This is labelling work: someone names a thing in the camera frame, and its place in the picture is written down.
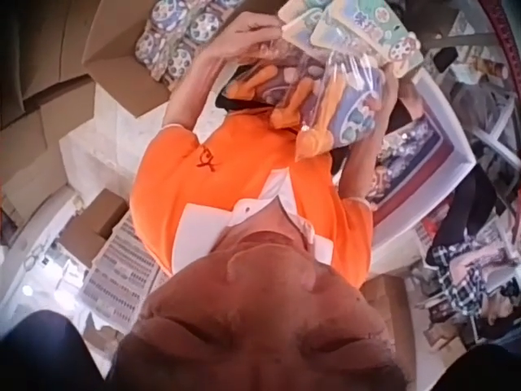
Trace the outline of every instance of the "wrist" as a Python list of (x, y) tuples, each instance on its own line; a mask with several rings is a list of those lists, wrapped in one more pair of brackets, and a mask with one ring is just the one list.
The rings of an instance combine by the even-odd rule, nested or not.
[(206, 46), (197, 56), (202, 61), (206, 63), (219, 64), (225, 62), (225, 57), (222, 54), (222, 51), (219, 51), (217, 48), (210, 44)]

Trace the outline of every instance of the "plastic bag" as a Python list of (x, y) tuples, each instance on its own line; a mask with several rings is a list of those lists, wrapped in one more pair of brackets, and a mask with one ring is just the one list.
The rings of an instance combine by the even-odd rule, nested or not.
[(265, 59), (257, 61), (248, 71), (229, 81), (224, 89), (226, 98), (277, 106), (302, 76), (303, 64), (309, 64), (311, 72), (318, 77), (323, 74), (320, 63), (282, 41), (261, 46), (257, 52), (247, 56), (251, 58), (253, 55)]
[(383, 72), (370, 57), (331, 53), (322, 78), (309, 89), (299, 81), (289, 104), (277, 108), (272, 124), (300, 106), (300, 132), (296, 138), (296, 159), (304, 159), (345, 147), (374, 130), (374, 114), (381, 108)]

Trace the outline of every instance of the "hand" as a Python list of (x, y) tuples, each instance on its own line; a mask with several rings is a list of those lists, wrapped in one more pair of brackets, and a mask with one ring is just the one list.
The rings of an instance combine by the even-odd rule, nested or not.
[(279, 39), (282, 21), (273, 15), (243, 12), (204, 50), (214, 58), (229, 59), (248, 52), (252, 46)]

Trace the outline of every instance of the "brown cardboard box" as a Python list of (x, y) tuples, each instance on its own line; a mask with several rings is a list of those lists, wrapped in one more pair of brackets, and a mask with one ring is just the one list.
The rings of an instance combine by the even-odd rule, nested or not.
[(105, 245), (105, 239), (93, 232), (78, 217), (73, 217), (65, 226), (58, 242), (87, 268), (92, 267), (92, 261)]
[(40, 111), (20, 118), (0, 132), (0, 181), (8, 182), (47, 149)]
[(62, 155), (55, 144), (3, 183), (2, 191), (27, 222), (48, 197), (66, 184)]
[(67, 133), (94, 118), (95, 87), (90, 77), (81, 77), (40, 102), (43, 134), (48, 145), (57, 143)]
[(81, 55), (99, 0), (28, 2), (20, 32), (20, 82), (24, 99), (84, 75)]
[(361, 293), (383, 317), (396, 347), (396, 358), (409, 381), (416, 380), (416, 347), (409, 299), (403, 279), (381, 275), (361, 287)]
[[(239, 11), (278, 11), (283, 0), (246, 0)], [(141, 116), (169, 98), (168, 89), (154, 81), (134, 57), (156, 0), (102, 0), (87, 39), (83, 64), (92, 78), (121, 106)]]
[(16, 12), (6, 8), (0, 24), (0, 129), (25, 111), (20, 84), (20, 24)]
[(129, 210), (126, 201), (108, 189), (103, 189), (78, 219), (104, 239), (112, 234), (112, 228)]

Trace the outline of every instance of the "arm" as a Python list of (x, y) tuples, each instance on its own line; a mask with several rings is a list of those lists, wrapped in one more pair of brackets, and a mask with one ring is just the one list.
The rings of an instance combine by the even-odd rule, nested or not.
[(382, 111), (375, 117), (374, 132), (351, 146), (348, 161), (339, 182), (340, 198), (365, 198), (373, 182), (374, 165), (382, 148), (389, 116)]
[(272, 15), (243, 12), (194, 60), (183, 81), (170, 95), (163, 126), (179, 124), (194, 129), (208, 93), (228, 59), (252, 46), (281, 36), (281, 21)]
[(385, 69), (386, 85), (383, 92), (383, 105), (375, 115), (375, 128), (372, 135), (351, 146), (348, 161), (339, 182), (339, 195), (342, 199), (367, 196), (373, 181), (376, 158), (382, 147), (383, 136), (389, 126), (389, 117), (398, 97), (398, 80), (392, 67)]
[(211, 56), (207, 51), (198, 55), (181, 84), (170, 95), (163, 126), (179, 124), (193, 130), (224, 65), (223, 58)]

